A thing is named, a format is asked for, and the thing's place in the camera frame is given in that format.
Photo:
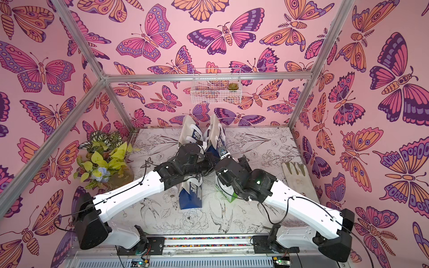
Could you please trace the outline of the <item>green white takeout bag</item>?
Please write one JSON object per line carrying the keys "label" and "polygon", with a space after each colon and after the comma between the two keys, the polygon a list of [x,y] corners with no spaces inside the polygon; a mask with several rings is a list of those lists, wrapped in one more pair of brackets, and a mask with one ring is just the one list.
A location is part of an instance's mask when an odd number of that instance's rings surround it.
{"label": "green white takeout bag", "polygon": [[226,198],[229,203],[241,199],[232,188],[217,188],[221,195]]}

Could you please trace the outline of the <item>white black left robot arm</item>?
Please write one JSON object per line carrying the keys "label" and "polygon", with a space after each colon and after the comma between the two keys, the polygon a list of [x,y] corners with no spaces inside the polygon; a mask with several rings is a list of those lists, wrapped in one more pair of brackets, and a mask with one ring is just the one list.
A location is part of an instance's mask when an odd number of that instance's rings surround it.
{"label": "white black left robot arm", "polygon": [[72,213],[80,249],[113,245],[125,250],[143,251],[147,243],[143,229],[114,223],[114,216],[145,198],[210,173],[219,161],[217,154],[204,152],[202,146],[185,144],[175,156],[140,179],[94,197],[89,193],[80,196]]}

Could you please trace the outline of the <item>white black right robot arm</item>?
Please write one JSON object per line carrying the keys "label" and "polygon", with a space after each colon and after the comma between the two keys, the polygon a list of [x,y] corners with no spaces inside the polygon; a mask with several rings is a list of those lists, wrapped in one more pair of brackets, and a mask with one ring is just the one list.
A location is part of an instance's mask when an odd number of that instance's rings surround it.
{"label": "white black right robot arm", "polygon": [[225,156],[214,169],[221,184],[230,186],[240,198],[282,209],[309,226],[307,231],[287,231],[275,224],[272,234],[279,246],[315,247],[329,259],[347,262],[353,241],[354,212],[327,208],[294,191],[274,175],[261,169],[251,170],[243,158],[235,161]]}

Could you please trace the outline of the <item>blue white takeout bag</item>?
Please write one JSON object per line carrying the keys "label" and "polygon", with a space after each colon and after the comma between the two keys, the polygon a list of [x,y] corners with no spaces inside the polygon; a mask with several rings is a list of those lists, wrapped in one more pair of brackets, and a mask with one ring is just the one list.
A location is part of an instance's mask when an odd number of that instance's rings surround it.
{"label": "blue white takeout bag", "polygon": [[202,208],[202,175],[189,176],[178,184],[179,207],[181,210]]}

